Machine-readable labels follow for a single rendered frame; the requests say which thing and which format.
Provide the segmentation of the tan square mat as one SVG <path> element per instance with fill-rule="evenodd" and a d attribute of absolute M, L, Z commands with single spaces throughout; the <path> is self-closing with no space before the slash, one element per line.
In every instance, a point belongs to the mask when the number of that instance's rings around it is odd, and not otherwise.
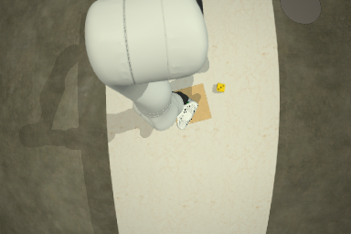
<path fill-rule="evenodd" d="M 181 90 L 175 90 L 175 92 L 177 91 L 183 92 L 188 98 L 198 103 L 197 110 L 189 123 L 200 122 L 211 118 L 203 83 Z"/>

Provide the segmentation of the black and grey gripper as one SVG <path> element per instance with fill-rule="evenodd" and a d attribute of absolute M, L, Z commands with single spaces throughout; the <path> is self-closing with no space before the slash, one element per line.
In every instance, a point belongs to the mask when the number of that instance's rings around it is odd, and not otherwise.
<path fill-rule="evenodd" d="M 186 96 L 181 91 L 172 91 L 172 94 L 178 98 L 180 104 L 179 112 L 177 115 L 177 127 L 180 130 L 184 130 L 189 124 L 193 115 L 195 114 L 198 104 L 196 101 L 193 101 L 192 99 L 188 98 L 188 96 Z M 186 104 L 188 101 L 189 103 Z"/>

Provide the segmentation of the yellow die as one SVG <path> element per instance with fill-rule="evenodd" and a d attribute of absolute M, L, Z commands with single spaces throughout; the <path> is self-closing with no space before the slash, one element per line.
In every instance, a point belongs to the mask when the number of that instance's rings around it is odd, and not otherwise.
<path fill-rule="evenodd" d="M 224 90 L 225 90 L 225 84 L 218 83 L 217 91 L 224 92 Z"/>

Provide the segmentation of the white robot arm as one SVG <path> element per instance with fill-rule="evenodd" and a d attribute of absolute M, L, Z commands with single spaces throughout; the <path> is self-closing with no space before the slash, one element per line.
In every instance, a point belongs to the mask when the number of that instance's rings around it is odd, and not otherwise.
<path fill-rule="evenodd" d="M 164 131 L 180 108 L 169 80 L 201 70 L 207 26 L 196 0 L 97 0 L 86 16 L 85 45 L 97 77 Z"/>

